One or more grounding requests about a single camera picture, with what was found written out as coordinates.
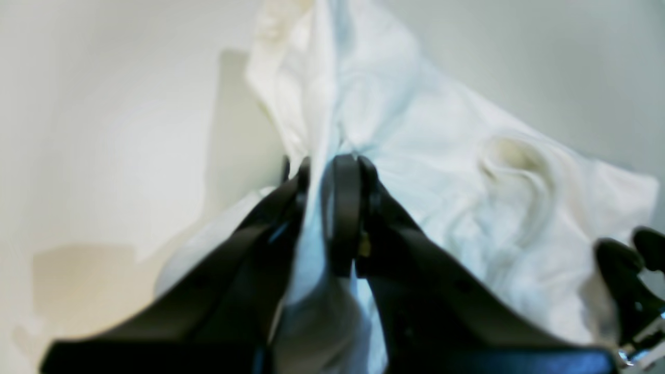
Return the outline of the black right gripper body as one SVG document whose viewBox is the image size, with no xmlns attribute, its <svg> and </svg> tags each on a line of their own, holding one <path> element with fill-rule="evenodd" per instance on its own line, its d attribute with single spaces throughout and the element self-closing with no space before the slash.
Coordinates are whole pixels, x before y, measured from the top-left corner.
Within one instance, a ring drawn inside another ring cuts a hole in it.
<svg viewBox="0 0 665 374">
<path fill-rule="evenodd" d="M 642 281 L 639 272 L 630 274 L 613 295 L 617 306 L 620 364 L 655 364 L 663 359 L 663 299 Z"/>
</svg>

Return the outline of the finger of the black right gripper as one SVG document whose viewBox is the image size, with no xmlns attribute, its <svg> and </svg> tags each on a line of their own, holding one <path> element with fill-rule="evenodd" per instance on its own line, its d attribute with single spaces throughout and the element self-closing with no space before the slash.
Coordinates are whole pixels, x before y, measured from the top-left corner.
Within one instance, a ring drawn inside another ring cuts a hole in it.
<svg viewBox="0 0 665 374">
<path fill-rule="evenodd" d="M 664 273 L 664 234 L 639 226 L 633 232 L 633 244 L 642 256 L 646 269 Z"/>
<path fill-rule="evenodd" d="M 644 262 L 634 249 L 606 237 L 596 242 L 595 257 L 608 291 L 633 291 L 636 288 Z"/>
</svg>

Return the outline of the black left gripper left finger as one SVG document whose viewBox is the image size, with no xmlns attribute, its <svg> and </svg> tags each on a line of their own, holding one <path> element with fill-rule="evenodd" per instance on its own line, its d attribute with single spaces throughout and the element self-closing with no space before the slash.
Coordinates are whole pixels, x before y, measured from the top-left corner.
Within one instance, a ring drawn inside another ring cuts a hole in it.
<svg viewBox="0 0 665 374">
<path fill-rule="evenodd" d="M 310 160 L 163 296 L 91 338 L 60 339 L 41 373 L 274 373 Z"/>
</svg>

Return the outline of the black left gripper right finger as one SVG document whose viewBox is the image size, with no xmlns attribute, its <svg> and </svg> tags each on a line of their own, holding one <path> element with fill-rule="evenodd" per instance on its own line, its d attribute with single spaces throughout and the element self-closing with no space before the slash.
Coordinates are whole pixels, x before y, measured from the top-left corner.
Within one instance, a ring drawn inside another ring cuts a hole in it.
<svg viewBox="0 0 665 374">
<path fill-rule="evenodd" d="M 370 286 L 387 372 L 618 372 L 609 351 L 554 338 L 499 301 L 425 235 L 369 159 L 330 161 L 322 215 L 332 272 Z"/>
</svg>

